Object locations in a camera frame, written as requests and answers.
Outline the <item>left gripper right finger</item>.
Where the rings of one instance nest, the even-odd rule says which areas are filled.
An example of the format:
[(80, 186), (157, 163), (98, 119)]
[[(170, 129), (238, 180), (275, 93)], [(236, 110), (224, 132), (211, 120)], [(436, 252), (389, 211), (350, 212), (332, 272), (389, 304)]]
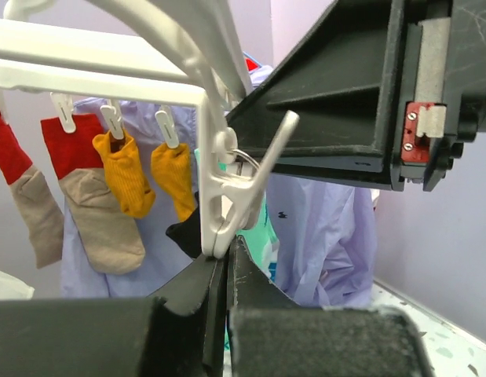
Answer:
[(433, 375), (401, 309), (299, 306), (255, 265), (242, 237), (230, 246), (228, 274), (234, 376)]

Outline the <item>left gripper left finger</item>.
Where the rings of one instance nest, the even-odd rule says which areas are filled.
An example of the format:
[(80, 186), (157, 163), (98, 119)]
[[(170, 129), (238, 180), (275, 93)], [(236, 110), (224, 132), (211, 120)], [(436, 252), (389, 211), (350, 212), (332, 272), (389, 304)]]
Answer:
[(0, 376), (219, 376), (227, 262), (143, 298), (0, 301)]

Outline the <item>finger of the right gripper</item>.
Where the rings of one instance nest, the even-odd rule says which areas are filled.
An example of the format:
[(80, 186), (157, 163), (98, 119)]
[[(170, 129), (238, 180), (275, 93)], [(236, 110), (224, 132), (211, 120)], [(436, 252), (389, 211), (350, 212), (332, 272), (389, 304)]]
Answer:
[(284, 117), (299, 122), (275, 172), (387, 185), (403, 1), (336, 1), (272, 74), (228, 115), (242, 150), (261, 158)]

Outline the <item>black striped sock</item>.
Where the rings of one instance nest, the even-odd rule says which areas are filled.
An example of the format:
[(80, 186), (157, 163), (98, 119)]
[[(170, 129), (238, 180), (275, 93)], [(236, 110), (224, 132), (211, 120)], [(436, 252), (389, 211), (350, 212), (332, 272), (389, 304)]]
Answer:
[(191, 259), (197, 259), (202, 254), (201, 225), (199, 208), (179, 223), (166, 229), (166, 235)]

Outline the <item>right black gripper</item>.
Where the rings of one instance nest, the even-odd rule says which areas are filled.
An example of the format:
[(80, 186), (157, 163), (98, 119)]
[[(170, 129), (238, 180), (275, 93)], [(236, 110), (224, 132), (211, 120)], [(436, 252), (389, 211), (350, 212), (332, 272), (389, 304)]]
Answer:
[(432, 191), (486, 132), (486, 1), (394, 1), (400, 43), (391, 189)]

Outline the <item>white plastic sock hanger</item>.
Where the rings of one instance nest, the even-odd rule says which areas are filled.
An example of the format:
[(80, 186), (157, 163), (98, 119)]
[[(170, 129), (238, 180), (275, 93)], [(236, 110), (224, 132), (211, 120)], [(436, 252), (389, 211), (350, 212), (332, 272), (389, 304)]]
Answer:
[(118, 35), (34, 24), (49, 1), (9, 1), (0, 17), (0, 89), (136, 97), (126, 78), (205, 86), (243, 99), (251, 82), (226, 1), (99, 1), (133, 30)]

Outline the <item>white hanger clip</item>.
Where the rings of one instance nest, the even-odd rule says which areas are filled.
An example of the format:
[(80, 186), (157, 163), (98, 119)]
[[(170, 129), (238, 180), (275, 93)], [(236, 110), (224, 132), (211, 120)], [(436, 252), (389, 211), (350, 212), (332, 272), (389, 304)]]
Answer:
[[(236, 231), (243, 227), (243, 220), (256, 206), (256, 198), (266, 186), (300, 116), (287, 111), (281, 123), (277, 123), (275, 118), (266, 120), (246, 109), (236, 109), (226, 118), (221, 106), (206, 93), (197, 106), (197, 116), (202, 252), (223, 258)], [(238, 177), (220, 169), (219, 163), (230, 163), (239, 141), (244, 148), (261, 147), (267, 125), (276, 126), (276, 132), (254, 176)]]

